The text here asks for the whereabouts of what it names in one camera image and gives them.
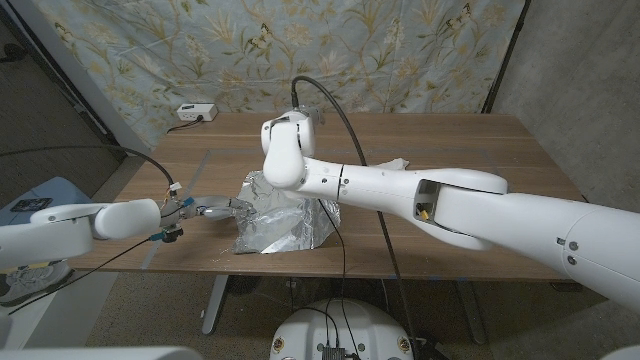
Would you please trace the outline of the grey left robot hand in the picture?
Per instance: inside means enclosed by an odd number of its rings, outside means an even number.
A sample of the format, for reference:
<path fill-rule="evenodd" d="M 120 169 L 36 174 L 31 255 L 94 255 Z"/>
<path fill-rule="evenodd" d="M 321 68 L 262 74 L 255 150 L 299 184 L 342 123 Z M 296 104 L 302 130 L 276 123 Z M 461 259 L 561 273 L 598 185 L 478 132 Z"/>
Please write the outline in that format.
<path fill-rule="evenodd" d="M 161 211 L 162 226 L 176 224 L 184 219 L 204 216 L 213 221 L 230 217 L 245 217 L 256 213 L 253 205 L 235 197 L 222 195 L 189 197 L 170 202 Z"/>

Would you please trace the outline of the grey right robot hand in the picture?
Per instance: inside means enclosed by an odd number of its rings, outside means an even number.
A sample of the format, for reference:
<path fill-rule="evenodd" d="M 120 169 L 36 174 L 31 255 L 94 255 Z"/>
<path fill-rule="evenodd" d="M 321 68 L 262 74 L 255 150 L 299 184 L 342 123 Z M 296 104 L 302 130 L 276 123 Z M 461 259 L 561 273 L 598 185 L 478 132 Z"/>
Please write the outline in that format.
<path fill-rule="evenodd" d="M 325 119 L 321 109 L 314 106 L 301 105 L 299 111 L 308 117 L 314 126 L 325 124 Z"/>

